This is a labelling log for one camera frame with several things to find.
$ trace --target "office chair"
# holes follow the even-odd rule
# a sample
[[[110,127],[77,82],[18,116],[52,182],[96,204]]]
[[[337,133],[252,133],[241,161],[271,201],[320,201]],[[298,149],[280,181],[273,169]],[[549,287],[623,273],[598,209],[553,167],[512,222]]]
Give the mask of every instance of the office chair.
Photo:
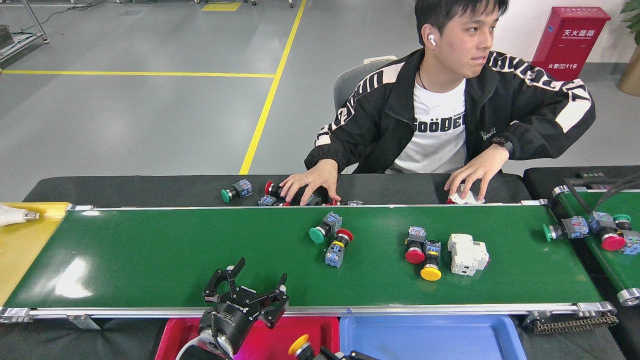
[[[342,104],[344,104],[344,101],[349,97],[349,95],[351,95],[353,90],[355,90],[360,80],[374,72],[374,70],[379,69],[396,59],[397,58],[393,55],[365,59],[362,65],[358,65],[340,74],[333,84],[333,103],[335,105],[335,111],[338,111]]]

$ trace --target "fire extinguisher box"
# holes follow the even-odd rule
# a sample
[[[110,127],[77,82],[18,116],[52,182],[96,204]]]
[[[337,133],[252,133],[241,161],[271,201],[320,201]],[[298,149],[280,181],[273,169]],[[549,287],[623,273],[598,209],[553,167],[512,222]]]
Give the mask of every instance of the fire extinguisher box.
[[[578,77],[611,16],[597,6],[554,6],[531,62],[556,80]]]

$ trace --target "hand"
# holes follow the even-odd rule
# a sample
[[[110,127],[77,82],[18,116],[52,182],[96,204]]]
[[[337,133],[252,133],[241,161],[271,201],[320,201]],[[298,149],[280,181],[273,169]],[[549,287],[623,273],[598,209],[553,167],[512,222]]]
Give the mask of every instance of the hand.
[[[308,185],[300,199],[300,206],[304,206],[307,204],[311,194],[320,186],[324,186],[327,189],[332,200],[340,201],[340,197],[335,192],[337,183],[338,163],[332,159],[322,159],[310,170],[289,176],[280,183],[280,186],[283,186],[282,196],[285,197],[287,202],[291,202],[298,190],[302,186]]]
[[[460,185],[462,180],[464,180],[465,186],[462,190],[462,194],[460,194],[464,199],[467,197],[474,181],[482,179],[480,182],[480,194],[478,194],[478,199],[482,200],[486,194],[486,188],[489,186],[489,181],[502,168],[508,159],[509,151],[501,146],[493,144],[473,160],[469,161],[465,166],[451,174],[449,180],[447,180],[447,183],[444,185],[444,190],[448,190],[449,195],[453,195],[456,193],[458,185]]]

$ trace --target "gray floor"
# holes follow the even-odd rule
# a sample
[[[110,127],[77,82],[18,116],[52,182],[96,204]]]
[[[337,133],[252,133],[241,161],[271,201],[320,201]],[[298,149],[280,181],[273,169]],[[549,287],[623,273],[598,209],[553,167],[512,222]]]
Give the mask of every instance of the gray floor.
[[[186,0],[102,3],[56,14],[50,44],[0,63],[6,70],[276,74],[301,1],[201,12]],[[418,47],[412,0],[308,0],[250,173],[303,170],[317,130],[333,118],[332,86],[362,59]],[[38,18],[70,6],[32,2]],[[0,4],[0,23],[30,26]],[[619,92],[622,66],[591,64],[581,76],[596,124],[556,160],[529,167],[637,165],[640,101]],[[55,176],[238,174],[272,78],[0,74],[0,200],[20,201]]]

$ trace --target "black jacket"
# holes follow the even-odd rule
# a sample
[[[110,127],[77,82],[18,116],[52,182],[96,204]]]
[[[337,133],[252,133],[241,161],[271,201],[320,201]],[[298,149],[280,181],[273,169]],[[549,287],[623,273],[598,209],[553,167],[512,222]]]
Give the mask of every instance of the black jacket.
[[[364,78],[324,126],[305,159],[307,169],[329,158],[338,171],[383,173],[415,132],[413,87],[424,49],[394,60]],[[491,51],[480,75],[467,79],[467,159],[478,156],[497,135],[513,144],[513,160],[557,158],[595,120],[584,83],[555,81],[540,68]]]

